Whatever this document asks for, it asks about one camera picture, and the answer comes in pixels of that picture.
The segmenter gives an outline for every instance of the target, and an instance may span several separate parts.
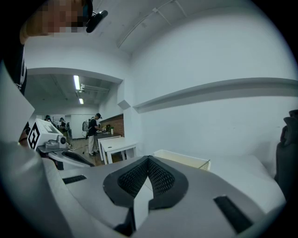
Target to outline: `ceiling light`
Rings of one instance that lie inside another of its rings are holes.
[[[74,84],[75,84],[76,90],[80,90],[80,82],[79,82],[79,76],[78,75],[74,75]]]

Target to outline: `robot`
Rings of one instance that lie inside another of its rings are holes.
[[[42,157],[53,160],[58,170],[94,166],[81,155],[70,150],[66,137],[50,122],[36,119],[27,142]]]

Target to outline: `white ceiling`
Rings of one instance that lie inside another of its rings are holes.
[[[127,33],[141,19],[151,14],[155,7],[159,8],[167,2],[169,0],[94,0],[94,11],[107,10],[108,16],[89,36],[98,38],[99,44],[112,42],[115,47],[118,47]],[[211,8],[251,6],[251,3],[246,0],[178,0],[178,2],[188,17]],[[174,1],[161,7],[159,11],[171,25],[185,19]],[[120,50],[131,54],[142,43],[167,27],[170,27],[168,22],[159,13],[153,13],[131,32]]]
[[[80,76],[79,79],[80,84],[107,89],[113,84],[112,82],[88,77]],[[28,75],[25,97],[28,101],[68,100],[79,103],[75,91],[73,75]],[[107,93],[89,91],[79,93],[79,96],[83,98],[84,104],[99,104],[100,100],[107,96]]]

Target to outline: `man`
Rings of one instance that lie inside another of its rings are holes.
[[[95,153],[98,153],[99,151],[96,148],[96,140],[95,140],[95,134],[97,130],[100,130],[101,128],[97,126],[96,120],[99,118],[102,119],[102,116],[97,113],[94,118],[92,118],[89,122],[89,130],[88,130],[88,149],[89,154],[92,156]]]
[[[65,27],[83,26],[92,14],[89,11],[91,8],[88,8],[92,4],[90,0],[40,0],[38,3],[39,5],[36,5],[35,1],[20,1],[17,6],[3,8],[10,9],[18,19],[22,19],[21,24],[14,24],[7,29],[8,37],[3,59],[10,77],[23,95],[27,82],[27,68],[24,61],[24,45],[27,39],[58,33]],[[31,15],[28,12],[29,15],[25,15],[27,11],[23,7],[31,6],[36,9],[41,4],[43,5],[35,13]],[[28,146],[29,131],[27,123],[19,140],[23,146]]]
[[[65,120],[64,120],[63,117],[60,118],[60,122],[61,122],[60,131],[66,137],[66,142],[69,144],[69,146],[71,146],[71,144],[69,142],[69,137],[68,137],[67,129],[66,129],[66,122],[65,122]]]
[[[46,115],[45,121],[49,121],[50,123],[52,123],[51,117],[49,115]]]

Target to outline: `black shirt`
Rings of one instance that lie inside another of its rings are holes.
[[[62,129],[62,131],[63,131],[63,132],[67,132],[67,130],[66,130],[66,128],[65,128],[65,127],[66,127],[66,122],[65,122],[65,121],[62,121],[62,122],[61,122],[61,126],[64,127],[64,128]]]
[[[96,130],[95,126],[97,126],[96,120],[91,119],[89,122],[88,136],[93,136],[96,133],[97,130]]]
[[[24,60],[24,45],[20,43],[20,30],[16,31],[11,37],[3,60],[10,77],[24,95],[27,82],[27,68]]]

